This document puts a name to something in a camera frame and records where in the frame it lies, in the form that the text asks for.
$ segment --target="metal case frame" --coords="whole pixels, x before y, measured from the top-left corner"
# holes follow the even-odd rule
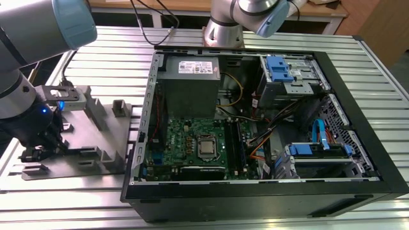
[[[313,55],[331,87],[342,111],[370,156],[381,181],[258,184],[158,184],[133,185],[130,169],[134,150],[127,157],[121,201],[131,205],[146,222],[214,221],[223,219],[270,219],[337,216],[367,203],[390,200],[409,193],[406,182],[377,138],[339,74],[323,52],[270,49],[223,49],[210,47],[157,46],[155,54],[257,55],[291,53]]]

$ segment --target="wooden table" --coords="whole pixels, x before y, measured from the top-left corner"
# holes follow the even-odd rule
[[[151,15],[153,27],[161,28],[161,18],[159,14],[137,3],[133,0],[139,13],[146,13]],[[93,12],[121,12],[133,13],[129,1],[122,2],[105,2],[105,0],[89,0]],[[163,14],[169,14],[155,0],[142,0],[142,2],[157,9]],[[210,16],[210,2],[211,0],[161,0],[163,5],[175,15],[189,15],[189,16]],[[314,5],[307,2],[299,9],[299,21],[306,22],[326,22],[327,25],[322,32],[323,35],[333,35],[342,19],[347,17],[347,11],[339,5],[335,10],[329,9],[325,5]],[[286,20],[297,20],[297,13],[294,13]]]

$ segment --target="ram slot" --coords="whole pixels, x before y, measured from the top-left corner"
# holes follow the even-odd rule
[[[234,122],[223,122],[223,138],[225,150],[227,155],[229,172],[241,172],[245,165],[243,146],[239,135],[239,124]]]

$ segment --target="cpu socket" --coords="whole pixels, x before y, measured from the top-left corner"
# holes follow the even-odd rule
[[[197,157],[203,161],[217,158],[217,140],[213,135],[197,136]]]

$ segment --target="table leg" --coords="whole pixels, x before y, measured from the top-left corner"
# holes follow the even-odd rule
[[[326,27],[323,29],[323,32],[322,32],[323,35],[334,35],[334,32],[337,31],[339,27],[342,19],[343,18],[331,18],[330,22],[326,24]]]
[[[151,21],[153,21],[153,28],[162,28],[159,13],[150,11],[150,15],[151,15]]]

